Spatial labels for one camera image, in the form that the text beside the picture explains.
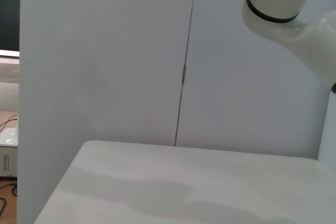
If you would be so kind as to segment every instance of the white table surface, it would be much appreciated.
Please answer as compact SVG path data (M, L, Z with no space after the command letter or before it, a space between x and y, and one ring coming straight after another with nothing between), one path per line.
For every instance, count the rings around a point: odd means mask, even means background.
M84 144L35 224L336 223L336 173L305 158Z

